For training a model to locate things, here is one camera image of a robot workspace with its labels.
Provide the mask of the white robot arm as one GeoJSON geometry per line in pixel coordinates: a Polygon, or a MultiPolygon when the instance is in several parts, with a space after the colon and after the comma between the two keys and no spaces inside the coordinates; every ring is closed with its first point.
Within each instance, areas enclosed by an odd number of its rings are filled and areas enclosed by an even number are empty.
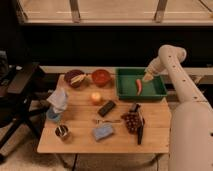
{"type": "Polygon", "coordinates": [[[213,171],[213,108],[182,68],[186,56],[182,47],[162,45],[143,80],[167,70],[180,102],[171,118],[168,171],[213,171]]]}

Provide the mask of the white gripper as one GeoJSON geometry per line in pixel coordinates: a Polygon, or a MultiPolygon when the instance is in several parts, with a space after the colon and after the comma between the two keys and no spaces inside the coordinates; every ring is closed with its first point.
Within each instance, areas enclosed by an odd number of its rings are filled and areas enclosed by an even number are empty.
{"type": "Polygon", "coordinates": [[[154,58],[149,65],[146,67],[145,72],[142,81],[143,82],[149,82],[153,79],[153,76],[158,76],[162,71],[164,70],[164,66],[161,63],[161,60],[156,57],[154,58]]]}

